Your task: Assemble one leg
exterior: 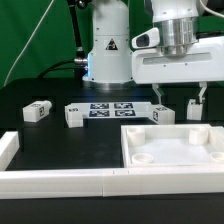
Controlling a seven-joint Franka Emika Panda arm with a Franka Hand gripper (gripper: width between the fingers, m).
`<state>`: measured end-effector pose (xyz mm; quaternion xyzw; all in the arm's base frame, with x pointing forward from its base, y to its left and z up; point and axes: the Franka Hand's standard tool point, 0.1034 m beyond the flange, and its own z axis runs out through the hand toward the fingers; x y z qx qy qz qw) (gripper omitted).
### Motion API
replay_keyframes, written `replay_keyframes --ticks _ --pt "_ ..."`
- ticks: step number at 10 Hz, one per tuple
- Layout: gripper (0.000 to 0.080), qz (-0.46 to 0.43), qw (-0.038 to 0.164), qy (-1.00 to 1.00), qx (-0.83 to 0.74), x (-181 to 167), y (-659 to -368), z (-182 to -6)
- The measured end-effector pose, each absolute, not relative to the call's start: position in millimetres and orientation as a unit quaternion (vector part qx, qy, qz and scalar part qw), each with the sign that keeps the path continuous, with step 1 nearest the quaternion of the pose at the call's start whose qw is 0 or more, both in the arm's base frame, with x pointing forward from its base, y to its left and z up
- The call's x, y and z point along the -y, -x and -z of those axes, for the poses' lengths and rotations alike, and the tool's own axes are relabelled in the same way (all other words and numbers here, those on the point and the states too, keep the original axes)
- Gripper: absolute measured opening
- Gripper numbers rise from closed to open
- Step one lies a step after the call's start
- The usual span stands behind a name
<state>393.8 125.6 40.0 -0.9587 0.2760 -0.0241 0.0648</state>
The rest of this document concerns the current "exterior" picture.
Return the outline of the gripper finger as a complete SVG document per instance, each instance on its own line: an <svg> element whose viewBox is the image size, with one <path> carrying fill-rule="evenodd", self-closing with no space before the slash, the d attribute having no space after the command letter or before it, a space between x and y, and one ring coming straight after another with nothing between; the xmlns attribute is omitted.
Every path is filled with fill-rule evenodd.
<svg viewBox="0 0 224 224"><path fill-rule="evenodd" d="M160 88L160 85L157 83L153 83L152 84L152 89L155 92L155 94L157 95L158 98L158 103L161 104L162 103L162 96L164 95L162 89Z"/></svg>
<svg viewBox="0 0 224 224"><path fill-rule="evenodd" d="M200 91L199 91L197 99L199 104L203 104L205 101L204 94L207 90L207 82L199 82L199 87L200 87Z"/></svg>

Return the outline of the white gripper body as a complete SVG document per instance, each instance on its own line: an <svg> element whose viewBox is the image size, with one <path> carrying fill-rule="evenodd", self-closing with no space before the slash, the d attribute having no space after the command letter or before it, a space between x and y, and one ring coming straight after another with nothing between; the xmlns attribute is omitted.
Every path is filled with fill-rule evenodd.
<svg viewBox="0 0 224 224"><path fill-rule="evenodd" d="M139 50L132 57L132 73L138 84L223 81L224 45L195 44L184 56Z"/></svg>

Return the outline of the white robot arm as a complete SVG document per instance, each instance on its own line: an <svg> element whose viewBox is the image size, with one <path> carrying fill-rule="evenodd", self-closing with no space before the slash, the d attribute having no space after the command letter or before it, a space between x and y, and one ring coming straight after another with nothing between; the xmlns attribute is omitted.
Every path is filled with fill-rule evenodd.
<svg viewBox="0 0 224 224"><path fill-rule="evenodd" d="M101 89L132 83L224 81L224 36L199 38L197 19L208 0L145 0L153 27L129 37L129 9L121 0L94 0L93 48L87 57L86 85Z"/></svg>

